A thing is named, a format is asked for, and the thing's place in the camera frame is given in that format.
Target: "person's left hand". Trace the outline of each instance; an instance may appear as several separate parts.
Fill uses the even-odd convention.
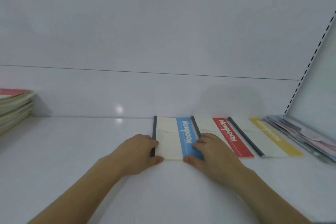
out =
[[[163,157],[160,156],[150,157],[151,149],[158,144],[159,142],[152,140],[150,136],[135,135],[100,161],[109,170],[119,170],[121,176],[137,175],[163,161]]]

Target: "person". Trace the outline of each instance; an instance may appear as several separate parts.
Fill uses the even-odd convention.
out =
[[[100,158],[74,185],[29,224],[87,223],[111,188],[124,176],[136,175],[163,161],[149,157],[159,142],[135,135],[111,154]],[[254,171],[245,167],[234,152],[216,135],[203,133],[193,144],[204,160],[192,156],[183,161],[219,184],[230,186],[252,209],[261,223],[311,223],[274,192]]]

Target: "person's right arm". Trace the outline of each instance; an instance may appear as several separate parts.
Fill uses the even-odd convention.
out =
[[[203,133],[193,146],[204,160],[183,158],[216,182],[228,185],[265,224],[311,224],[306,217],[272,190],[254,171],[245,167],[219,137]]]

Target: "black binding strip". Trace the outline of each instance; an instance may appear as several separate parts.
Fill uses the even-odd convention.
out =
[[[154,116],[154,123],[153,123],[153,135],[152,135],[152,139],[156,140],[156,120],[157,120],[157,116]],[[154,157],[155,156],[155,148],[152,148],[150,150],[150,156]]]
[[[196,133],[198,135],[198,138],[201,138],[202,137],[202,134],[200,132],[200,130],[198,129],[198,126],[197,126],[197,123],[196,123],[196,120],[195,120],[195,117],[194,116],[191,116],[191,120],[192,120],[192,123],[195,127],[195,130],[196,130]]]
[[[252,148],[259,154],[260,157],[265,156],[265,154],[251,141],[251,139],[241,130],[241,128],[234,122],[234,120],[231,117],[228,117],[228,120],[239,131],[239,133],[245,138],[245,140],[252,146]]]

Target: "bright light spot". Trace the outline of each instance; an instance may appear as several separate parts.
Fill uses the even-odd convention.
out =
[[[123,123],[123,119],[115,119],[116,124],[122,124]]]
[[[124,113],[124,108],[121,105],[117,105],[115,107],[115,110],[116,110],[117,114],[123,114]]]

